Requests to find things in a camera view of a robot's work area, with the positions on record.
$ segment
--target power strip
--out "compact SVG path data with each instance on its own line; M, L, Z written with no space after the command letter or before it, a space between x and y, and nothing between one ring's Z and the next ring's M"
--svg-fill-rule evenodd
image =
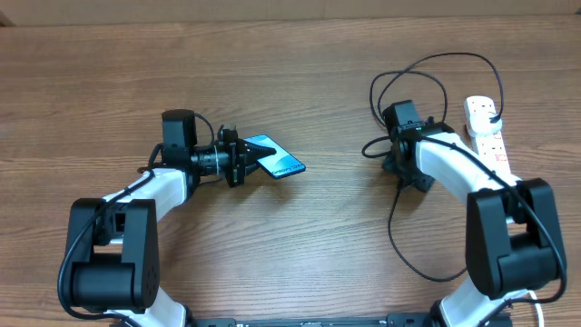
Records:
M510 173L507 149L500 132L502 120L496 124L489 121L489 117L497 114L494 101L482 95L470 96L464 102L464 111L474 151L495 170Z

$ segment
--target wooden table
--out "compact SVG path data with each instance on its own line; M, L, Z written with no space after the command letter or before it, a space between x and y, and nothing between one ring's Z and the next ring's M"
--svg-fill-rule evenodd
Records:
M279 181L258 172L236 189L200 188L165 217L162 287L174 300L199 318L239 320L427 310L460 281L421 279L389 244L396 179L360 155L385 134L369 112L369 83L425 55L471 51L501 73L513 172L555 190L570 282L544 311L547 325L577 326L580 32L573 15L0 29L0 325L92 325L56 297L70 205L138 178L173 108L237 124L244 137L268 134L307 165ZM447 87L447 121L461 133L467 96L499 99L477 59L419 69ZM441 91L421 76L402 78L384 103L406 99L441 116ZM441 185L403 193L393 227L420 270L464 266L465 209ZM516 326L536 325L531 306L512 313Z

